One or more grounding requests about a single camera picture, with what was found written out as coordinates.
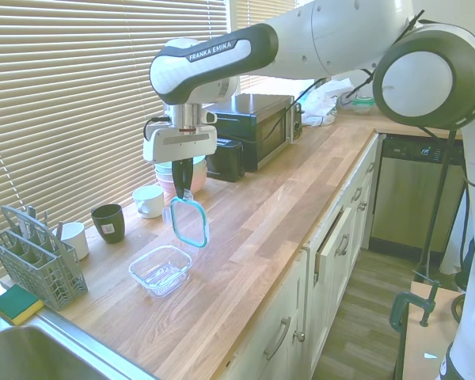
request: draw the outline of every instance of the gray cutlery basket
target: gray cutlery basket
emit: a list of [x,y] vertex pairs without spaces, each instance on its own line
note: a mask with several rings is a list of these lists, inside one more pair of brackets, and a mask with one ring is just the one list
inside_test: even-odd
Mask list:
[[55,310],[88,291],[72,246],[29,215],[9,206],[2,211],[10,228],[0,232],[0,261],[13,281]]

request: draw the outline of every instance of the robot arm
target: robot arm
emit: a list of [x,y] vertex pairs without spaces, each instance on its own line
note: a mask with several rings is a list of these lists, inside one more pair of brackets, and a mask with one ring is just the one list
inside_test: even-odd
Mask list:
[[[213,154],[216,130],[207,125],[201,104],[230,98],[234,75],[314,79],[372,68],[374,98],[390,119],[417,127],[464,127],[467,173],[475,184],[475,37],[453,25],[429,24],[394,43],[412,16],[411,0],[318,0],[201,44],[169,42],[152,62],[150,80],[171,105],[175,128],[146,131],[145,158],[165,162]],[[475,230],[474,185],[469,194]],[[475,265],[444,363],[439,378],[475,379]],[[454,372],[447,368],[454,367],[457,376],[448,377]]]
[[409,2],[311,2],[201,44],[170,41],[151,64],[151,85],[168,105],[201,104],[230,97],[220,80],[234,75],[314,79],[370,67],[411,17]]

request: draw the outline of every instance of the wooden floor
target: wooden floor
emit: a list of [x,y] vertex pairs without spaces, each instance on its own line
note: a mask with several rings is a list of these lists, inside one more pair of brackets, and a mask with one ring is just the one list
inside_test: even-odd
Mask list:
[[363,250],[355,263],[313,380],[391,379],[399,333],[389,325],[394,296],[415,263]]

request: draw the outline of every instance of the microwave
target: microwave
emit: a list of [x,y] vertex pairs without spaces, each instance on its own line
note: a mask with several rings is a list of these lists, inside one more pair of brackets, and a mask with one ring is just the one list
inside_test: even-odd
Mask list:
[[[206,107],[213,112],[220,139],[232,139],[243,144],[244,167],[256,172],[293,141],[297,107],[290,107],[294,97],[242,93],[224,103]],[[265,139],[281,119],[272,134]]]

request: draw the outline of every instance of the window blinds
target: window blinds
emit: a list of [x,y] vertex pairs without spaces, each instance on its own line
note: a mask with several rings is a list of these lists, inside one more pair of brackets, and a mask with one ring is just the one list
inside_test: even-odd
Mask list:
[[[236,0],[235,28],[243,29],[258,24],[269,18],[286,13],[295,7],[295,0]],[[258,85],[267,79],[267,77],[242,75],[240,77],[241,92]]]
[[53,226],[130,203],[154,182],[151,60],[172,38],[226,31],[223,0],[0,0],[0,206],[47,210]]

